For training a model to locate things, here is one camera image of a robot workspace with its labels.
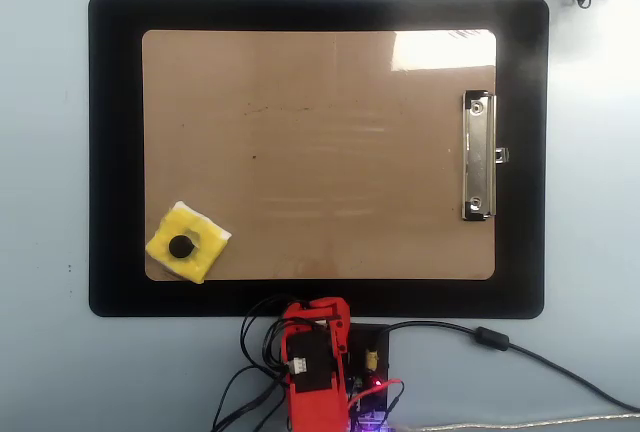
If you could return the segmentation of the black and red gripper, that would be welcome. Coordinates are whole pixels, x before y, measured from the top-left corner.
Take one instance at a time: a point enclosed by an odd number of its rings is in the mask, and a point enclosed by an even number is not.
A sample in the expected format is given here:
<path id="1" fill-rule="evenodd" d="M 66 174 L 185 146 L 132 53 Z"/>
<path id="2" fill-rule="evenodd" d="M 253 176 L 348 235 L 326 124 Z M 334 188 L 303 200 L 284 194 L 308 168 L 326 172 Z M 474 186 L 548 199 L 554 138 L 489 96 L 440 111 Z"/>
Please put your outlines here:
<path id="1" fill-rule="evenodd" d="M 330 347 L 346 353 L 351 324 L 347 302 L 340 297 L 312 300 L 306 306 L 291 304 L 283 315 L 283 347 Z"/>

